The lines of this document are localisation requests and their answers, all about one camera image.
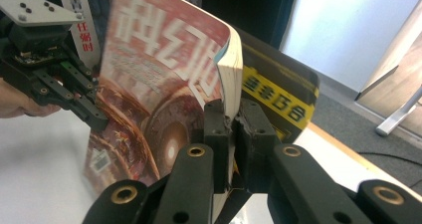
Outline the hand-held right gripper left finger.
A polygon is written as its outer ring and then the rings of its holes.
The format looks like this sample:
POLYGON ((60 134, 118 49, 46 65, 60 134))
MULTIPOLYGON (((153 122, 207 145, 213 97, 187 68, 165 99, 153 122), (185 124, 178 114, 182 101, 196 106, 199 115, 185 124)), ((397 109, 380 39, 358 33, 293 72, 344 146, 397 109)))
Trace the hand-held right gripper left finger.
POLYGON ((204 143, 214 152, 214 192, 224 193, 229 186, 229 129, 221 100, 204 107, 204 143))

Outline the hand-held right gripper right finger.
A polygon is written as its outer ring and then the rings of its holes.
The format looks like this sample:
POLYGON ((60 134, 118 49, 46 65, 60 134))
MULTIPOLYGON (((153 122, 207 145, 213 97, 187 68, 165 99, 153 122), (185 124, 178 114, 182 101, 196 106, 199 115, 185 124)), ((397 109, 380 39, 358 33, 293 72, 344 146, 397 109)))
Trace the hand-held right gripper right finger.
POLYGON ((246 190, 268 193, 274 179, 270 154, 276 143, 276 133, 261 106, 241 99, 236 116, 235 160, 246 190))

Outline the portrait cover magazine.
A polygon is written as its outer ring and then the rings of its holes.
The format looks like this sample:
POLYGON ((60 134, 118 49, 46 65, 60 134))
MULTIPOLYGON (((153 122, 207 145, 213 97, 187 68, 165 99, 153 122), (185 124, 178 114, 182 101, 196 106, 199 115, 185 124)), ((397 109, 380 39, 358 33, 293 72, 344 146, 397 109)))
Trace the portrait cover magazine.
POLYGON ((101 47, 98 40, 89 0, 62 0, 62 4, 83 20, 71 28, 71 34, 80 59, 84 64, 93 68, 101 61, 101 47))

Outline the red-brown cover magazine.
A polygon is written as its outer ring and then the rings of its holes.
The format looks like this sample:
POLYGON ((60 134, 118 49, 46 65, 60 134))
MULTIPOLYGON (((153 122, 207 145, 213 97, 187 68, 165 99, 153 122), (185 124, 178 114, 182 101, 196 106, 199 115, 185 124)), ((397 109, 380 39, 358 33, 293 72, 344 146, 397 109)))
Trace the red-brown cover magazine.
POLYGON ((89 139, 85 173, 98 199, 84 224, 210 224, 237 170, 241 99, 290 142, 311 120, 318 85, 305 65, 184 0, 113 0, 97 92, 108 124, 89 139), (230 134, 224 193, 204 143, 214 100, 230 134))

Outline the white metal desk frame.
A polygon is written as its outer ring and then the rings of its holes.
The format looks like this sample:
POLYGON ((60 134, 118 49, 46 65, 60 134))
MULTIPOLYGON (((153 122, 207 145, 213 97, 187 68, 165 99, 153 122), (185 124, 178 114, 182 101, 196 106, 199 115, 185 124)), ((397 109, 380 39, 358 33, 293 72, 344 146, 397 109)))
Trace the white metal desk frame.
POLYGON ((389 135, 417 108, 418 102, 421 98, 422 85, 404 105, 402 105, 398 110, 396 110, 388 118, 386 118, 375 129, 375 132, 380 136, 389 135))

